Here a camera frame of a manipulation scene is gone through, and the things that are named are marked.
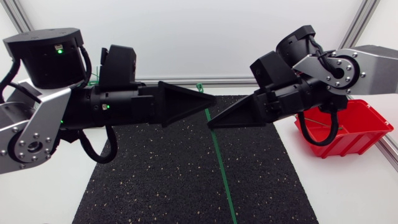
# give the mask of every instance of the wire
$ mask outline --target wire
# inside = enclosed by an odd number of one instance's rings
[[[337,117],[337,111],[334,111],[330,114],[331,117],[331,129],[328,137],[320,142],[317,142],[313,140],[308,133],[308,129],[305,125],[305,117],[304,117],[304,112],[299,112],[298,113],[298,120],[300,121],[300,127],[301,131],[303,133],[303,136],[305,140],[307,140],[309,143],[316,145],[316,146],[327,146],[330,143],[333,142],[333,140],[336,138],[337,132],[338,132],[338,117]]]
[[[92,67],[91,67],[90,57],[88,56],[86,49],[83,46],[81,46],[80,51],[86,63],[86,77],[85,81],[79,86],[79,88],[84,88],[87,86],[88,82],[90,81]]]
[[[111,151],[107,156],[100,156],[98,155],[94,149],[93,146],[90,143],[90,140],[88,140],[87,136],[84,134],[83,130],[78,130],[78,138],[80,140],[81,146],[87,153],[87,155],[94,160],[95,162],[98,162],[100,164],[106,164],[111,162],[115,157],[116,154],[118,153],[118,140],[116,138],[116,135],[113,131],[112,126],[105,126],[106,128],[106,135],[108,136],[109,143],[111,145]]]
[[[331,65],[330,60],[327,58],[327,53],[323,51],[321,45],[319,45],[313,36],[310,35],[310,42],[311,44],[316,47],[318,50],[316,51],[316,55],[318,57],[319,62],[321,63],[322,67],[325,68],[328,72],[330,72],[334,77],[338,76],[337,69]]]
[[[14,87],[15,89],[21,91],[23,94],[25,94],[26,96],[28,96],[29,98],[31,98],[32,100],[41,103],[42,101],[35,95],[33,95],[29,90],[27,90],[25,87],[20,86],[16,83],[10,82],[8,83],[9,86]]]
[[[4,98],[2,96],[2,93],[6,86],[10,84],[12,79],[17,75],[19,67],[21,65],[21,61],[19,59],[15,59],[12,63],[10,71],[7,73],[7,75],[3,78],[3,80],[0,83],[0,103],[4,103]]]

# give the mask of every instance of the speckled black mat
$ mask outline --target speckled black mat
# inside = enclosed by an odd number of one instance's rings
[[[74,223],[233,223],[204,112],[115,131],[119,154],[96,166]],[[318,223],[273,125],[216,133],[238,223]]]

